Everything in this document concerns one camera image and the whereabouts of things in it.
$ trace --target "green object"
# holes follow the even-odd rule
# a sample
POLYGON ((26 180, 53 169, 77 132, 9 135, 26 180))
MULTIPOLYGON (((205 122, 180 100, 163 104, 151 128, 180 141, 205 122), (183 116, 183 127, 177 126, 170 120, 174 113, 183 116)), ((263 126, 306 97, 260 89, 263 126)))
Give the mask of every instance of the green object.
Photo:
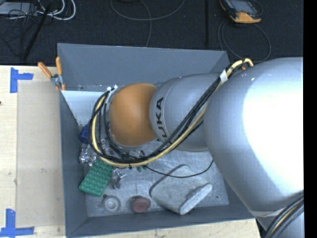
POLYGON ((111 179, 113 167, 104 161, 96 160, 79 189, 85 193, 100 197, 111 179))

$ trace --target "orange clip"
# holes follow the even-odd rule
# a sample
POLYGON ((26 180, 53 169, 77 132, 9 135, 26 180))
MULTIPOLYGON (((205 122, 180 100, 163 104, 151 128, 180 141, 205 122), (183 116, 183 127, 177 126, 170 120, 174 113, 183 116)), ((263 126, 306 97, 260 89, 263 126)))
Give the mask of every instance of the orange clip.
MULTIPOLYGON (((42 62, 39 62, 38 63, 38 67, 44 72, 44 74, 49 78, 49 79, 53 79, 53 78, 56 78, 56 75, 53 76, 53 74, 50 72, 50 70, 45 66, 44 63, 42 62)), ((62 74, 62 69, 61 69, 61 63, 60 63, 60 59, 59 57, 56 57, 56 67, 57 67, 57 74, 58 76, 61 76, 62 74)), ((62 90, 65 90, 66 87, 65 87, 65 83, 63 83, 61 85, 61 89, 62 90)))
MULTIPOLYGON (((56 57, 55 63, 56 63, 56 68, 57 68, 57 74, 61 75, 62 74, 62 69, 61 69, 61 63, 60 63, 60 58, 59 57, 56 57)), ((66 90, 65 83, 63 83, 61 85, 61 89, 62 90, 66 90)))

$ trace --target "black carpet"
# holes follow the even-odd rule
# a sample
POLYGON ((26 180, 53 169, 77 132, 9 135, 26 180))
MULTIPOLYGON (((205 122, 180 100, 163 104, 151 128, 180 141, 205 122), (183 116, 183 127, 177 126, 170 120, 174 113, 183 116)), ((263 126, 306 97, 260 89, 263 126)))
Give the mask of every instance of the black carpet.
MULTIPOLYGON (((49 1, 41 0, 41 3, 46 6, 49 1)), ((73 12, 71 2, 65 1, 65 12, 70 16, 73 12)), ((304 0, 255 0, 255 7, 263 10, 262 20, 246 27, 233 24, 220 7, 219 0, 74 1, 74 18, 61 21, 47 17, 29 50, 30 41, 43 15, 29 14, 20 19, 8 19, 8 15, 2 15, 0 64, 36 65, 42 61, 49 66, 55 65, 57 43, 224 49, 230 61, 239 57, 261 62, 303 56, 304 0)), ((59 8, 61 1, 54 0, 52 9, 59 8)))

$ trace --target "crumpled foil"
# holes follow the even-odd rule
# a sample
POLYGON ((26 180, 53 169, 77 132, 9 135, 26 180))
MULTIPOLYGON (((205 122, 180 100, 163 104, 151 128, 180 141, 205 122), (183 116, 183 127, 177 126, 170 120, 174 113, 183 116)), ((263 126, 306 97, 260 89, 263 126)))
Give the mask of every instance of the crumpled foil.
POLYGON ((98 154, 91 148, 91 146, 85 145, 79 154, 79 162, 81 164, 88 163, 90 167, 96 162, 98 154))

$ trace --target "cardboard sheet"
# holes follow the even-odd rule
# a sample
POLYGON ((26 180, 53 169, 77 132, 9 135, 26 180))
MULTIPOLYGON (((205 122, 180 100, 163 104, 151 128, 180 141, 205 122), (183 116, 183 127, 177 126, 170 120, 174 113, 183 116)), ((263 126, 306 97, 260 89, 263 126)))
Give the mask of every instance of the cardboard sheet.
POLYGON ((58 91, 50 81, 18 87, 16 226, 64 224, 58 91))

